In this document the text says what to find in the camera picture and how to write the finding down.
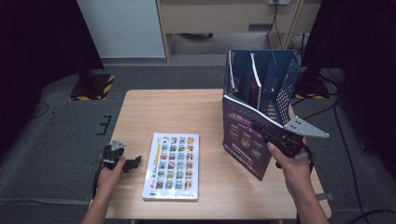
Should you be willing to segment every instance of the electrical outlet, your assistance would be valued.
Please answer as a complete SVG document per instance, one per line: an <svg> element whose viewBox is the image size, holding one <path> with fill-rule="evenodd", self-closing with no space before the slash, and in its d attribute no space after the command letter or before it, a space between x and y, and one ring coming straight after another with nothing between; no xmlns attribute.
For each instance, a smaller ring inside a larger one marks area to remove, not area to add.
<svg viewBox="0 0 396 224"><path fill-rule="evenodd" d="M287 6L290 5L290 0L268 0L268 5L270 6Z"/></svg>

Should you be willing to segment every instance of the human hand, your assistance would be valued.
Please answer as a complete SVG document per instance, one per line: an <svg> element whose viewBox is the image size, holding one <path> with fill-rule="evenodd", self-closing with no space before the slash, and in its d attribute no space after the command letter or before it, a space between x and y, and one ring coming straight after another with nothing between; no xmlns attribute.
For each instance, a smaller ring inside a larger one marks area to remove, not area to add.
<svg viewBox="0 0 396 224"><path fill-rule="evenodd" d="M98 182L97 182L97 196L103 195L111 197L114 188L117 186L120 180L122 167L125 164L125 157L120 157L119 161L113 170L103 167L100 171Z"/></svg>
<svg viewBox="0 0 396 224"><path fill-rule="evenodd" d="M297 189L303 189L311 185L309 159L307 157L294 159L285 156L279 148L272 143L267 146L282 167L289 193L293 194Z"/></svg>

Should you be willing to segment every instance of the wall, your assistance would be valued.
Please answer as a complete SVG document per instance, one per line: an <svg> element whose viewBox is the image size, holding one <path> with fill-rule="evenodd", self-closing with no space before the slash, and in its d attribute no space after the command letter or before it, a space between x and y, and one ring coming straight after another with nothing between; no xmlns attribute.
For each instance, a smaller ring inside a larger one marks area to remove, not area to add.
<svg viewBox="0 0 396 224"><path fill-rule="evenodd" d="M78 0L101 58L165 58L155 0Z"/></svg>

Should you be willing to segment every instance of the person's hand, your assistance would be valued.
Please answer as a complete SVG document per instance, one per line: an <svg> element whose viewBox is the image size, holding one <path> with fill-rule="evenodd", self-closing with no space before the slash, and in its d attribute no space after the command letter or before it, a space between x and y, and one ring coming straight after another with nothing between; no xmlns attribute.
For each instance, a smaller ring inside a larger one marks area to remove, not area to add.
<svg viewBox="0 0 396 224"><path fill-rule="evenodd" d="M305 188L306 185L311 185L309 160L307 157L301 159L294 159L285 156L279 148L274 144L267 144L274 159L279 162L285 175L286 186L290 194L293 194L296 188Z"/></svg>
<svg viewBox="0 0 396 224"><path fill-rule="evenodd" d="M286 186L294 200L301 223L328 224L329 220L318 202L311 183L309 159L307 157L298 160L289 158L274 144L267 143L267 146L274 159L282 167Z"/></svg>
<svg viewBox="0 0 396 224"><path fill-rule="evenodd" d="M113 170L103 167L98 177L97 195L104 195L107 197L111 196L114 188L119 183L122 167L124 164L125 157L122 156Z"/></svg>
<svg viewBox="0 0 396 224"><path fill-rule="evenodd" d="M103 166L98 177L96 196L92 200L87 214L82 219L83 224L104 223L106 211L110 204L111 195L120 180L122 167L125 164L125 157L120 157L113 170Z"/></svg>

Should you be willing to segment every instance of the file organizer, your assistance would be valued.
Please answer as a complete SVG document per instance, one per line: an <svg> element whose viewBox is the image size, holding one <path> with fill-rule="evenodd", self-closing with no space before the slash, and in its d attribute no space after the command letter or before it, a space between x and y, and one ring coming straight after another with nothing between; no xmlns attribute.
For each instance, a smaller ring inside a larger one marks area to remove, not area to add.
<svg viewBox="0 0 396 224"><path fill-rule="evenodd" d="M284 125L290 120L290 99L300 67L299 60L291 49L229 50L224 95L231 94L246 104L253 79L249 72L252 66L250 54L254 55L254 65L262 84L258 110Z"/></svg>

